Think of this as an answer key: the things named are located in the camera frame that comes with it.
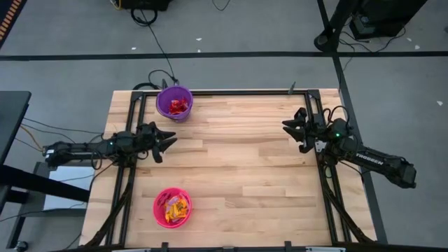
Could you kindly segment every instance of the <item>floor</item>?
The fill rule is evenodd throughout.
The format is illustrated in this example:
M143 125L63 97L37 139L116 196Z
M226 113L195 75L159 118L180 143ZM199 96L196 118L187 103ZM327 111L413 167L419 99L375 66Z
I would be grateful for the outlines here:
M216 0L218 5L225 0ZM327 0L329 15L336 1ZM448 50L448 2L429 0L386 51ZM234 0L223 12L210 0L174 1L153 25L169 53L257 50L317 51L322 22L315 1ZM368 46L380 48L386 38ZM351 49L341 45L340 51ZM147 28L107 0L28 1L0 55L159 53ZM341 59L344 64L348 59ZM172 59L174 73L189 88L337 88L330 58ZM28 90L28 118L60 127L102 131L112 91L145 82L163 59L60 62L0 62L2 90ZM391 244L448 247L448 58L355 58L345 75L366 145L407 157L418 171L417 188L403 190L374 175L374 186ZM155 80L165 78L154 75ZM67 133L77 141L90 135ZM50 144L59 140L37 134ZM27 139L22 133L18 138ZM31 171L43 157L15 142L7 165ZM0 218L16 214L7 204ZM63 249L81 231L83 218L33 218L21 239L29 251ZM0 226L4 248L12 221Z

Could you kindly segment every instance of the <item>wooden tabletop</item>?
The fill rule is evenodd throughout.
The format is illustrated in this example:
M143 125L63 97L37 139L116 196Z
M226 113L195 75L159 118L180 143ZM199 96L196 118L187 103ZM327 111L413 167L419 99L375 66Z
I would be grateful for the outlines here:
M336 89L322 89L324 108L341 105ZM115 91L106 133L125 130L131 91ZM144 122L174 131L178 141L156 164L137 163L126 247L293 246L330 245L330 235L314 151L302 154L282 130L305 99L299 95L195 97L188 121L176 123L155 109L148 98ZM138 109L135 111L134 124ZM335 117L344 117L342 111ZM375 231L359 174L337 165L347 212L371 239ZM94 182L80 244L89 241L109 214L117 169ZM153 200L168 187L192 197L188 222L175 230L160 227ZM343 239L337 212L339 240ZM118 242L121 216L114 242Z

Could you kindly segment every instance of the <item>pink bowl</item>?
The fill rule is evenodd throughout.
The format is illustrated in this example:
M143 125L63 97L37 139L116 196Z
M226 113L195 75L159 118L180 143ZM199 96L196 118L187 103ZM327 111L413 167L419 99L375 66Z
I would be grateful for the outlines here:
M171 199L173 196L182 195L188 203L188 213L187 216L177 223L168 223L165 219L165 202ZM190 196L185 190L180 188L167 188L164 189L159 195L154 199L153 214L157 221L157 224L164 228L178 228L182 226L190 218L191 210L193 209L193 204L191 202Z

